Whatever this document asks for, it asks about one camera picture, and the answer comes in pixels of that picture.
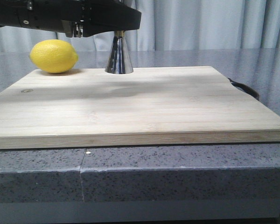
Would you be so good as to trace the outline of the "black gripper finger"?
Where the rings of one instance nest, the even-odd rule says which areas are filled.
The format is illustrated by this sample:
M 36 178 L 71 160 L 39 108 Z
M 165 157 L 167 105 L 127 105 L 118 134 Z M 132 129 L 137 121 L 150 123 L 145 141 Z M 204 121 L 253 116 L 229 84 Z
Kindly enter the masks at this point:
M 88 0 L 85 4 L 83 37 L 140 28 L 141 12 L 118 0 Z

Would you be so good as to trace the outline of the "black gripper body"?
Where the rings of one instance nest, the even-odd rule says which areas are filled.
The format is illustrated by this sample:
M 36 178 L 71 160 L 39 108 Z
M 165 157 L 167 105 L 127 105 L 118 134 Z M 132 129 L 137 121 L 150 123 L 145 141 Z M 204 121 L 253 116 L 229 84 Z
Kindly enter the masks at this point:
M 0 0 L 0 25 L 65 33 L 73 37 L 85 0 Z

